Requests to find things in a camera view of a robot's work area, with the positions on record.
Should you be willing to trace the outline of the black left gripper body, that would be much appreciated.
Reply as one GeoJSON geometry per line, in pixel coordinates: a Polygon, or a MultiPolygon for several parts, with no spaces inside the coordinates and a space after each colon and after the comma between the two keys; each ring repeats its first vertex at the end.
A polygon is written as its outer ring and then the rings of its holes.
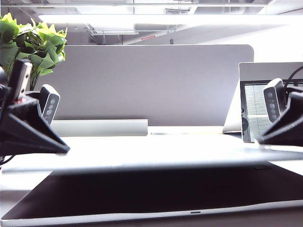
{"type": "Polygon", "coordinates": [[[39,117],[39,92],[29,91],[19,101],[12,100],[12,88],[0,87],[0,117],[13,114],[18,118],[38,118],[39,117]]]}

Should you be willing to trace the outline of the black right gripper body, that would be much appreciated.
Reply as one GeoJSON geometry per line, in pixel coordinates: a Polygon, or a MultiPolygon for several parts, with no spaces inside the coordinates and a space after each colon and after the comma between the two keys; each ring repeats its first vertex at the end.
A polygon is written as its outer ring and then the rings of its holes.
{"type": "Polygon", "coordinates": [[[291,92],[288,97],[287,110],[295,114],[303,113],[303,94],[291,92]]]}

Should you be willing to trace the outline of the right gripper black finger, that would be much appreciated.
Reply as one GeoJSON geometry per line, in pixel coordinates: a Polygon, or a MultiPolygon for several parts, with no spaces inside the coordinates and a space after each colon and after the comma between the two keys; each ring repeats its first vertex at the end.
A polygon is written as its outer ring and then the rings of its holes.
{"type": "Polygon", "coordinates": [[[276,119],[256,137],[259,145],[303,147],[303,114],[290,112],[288,121],[276,119]]]}
{"type": "Polygon", "coordinates": [[[286,109],[280,114],[279,120],[280,121],[288,121],[290,114],[290,104],[286,106],[286,109]]]}

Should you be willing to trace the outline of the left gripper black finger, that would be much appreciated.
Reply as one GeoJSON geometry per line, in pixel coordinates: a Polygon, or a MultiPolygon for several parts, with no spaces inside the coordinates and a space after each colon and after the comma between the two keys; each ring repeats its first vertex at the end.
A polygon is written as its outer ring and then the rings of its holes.
{"type": "Polygon", "coordinates": [[[39,136],[37,149],[70,149],[51,128],[51,122],[59,101],[60,96],[58,94],[39,94],[41,116],[36,128],[39,136]]]}
{"type": "Polygon", "coordinates": [[[0,155],[66,154],[70,147],[50,128],[38,105],[10,105],[0,121],[0,155]]]}

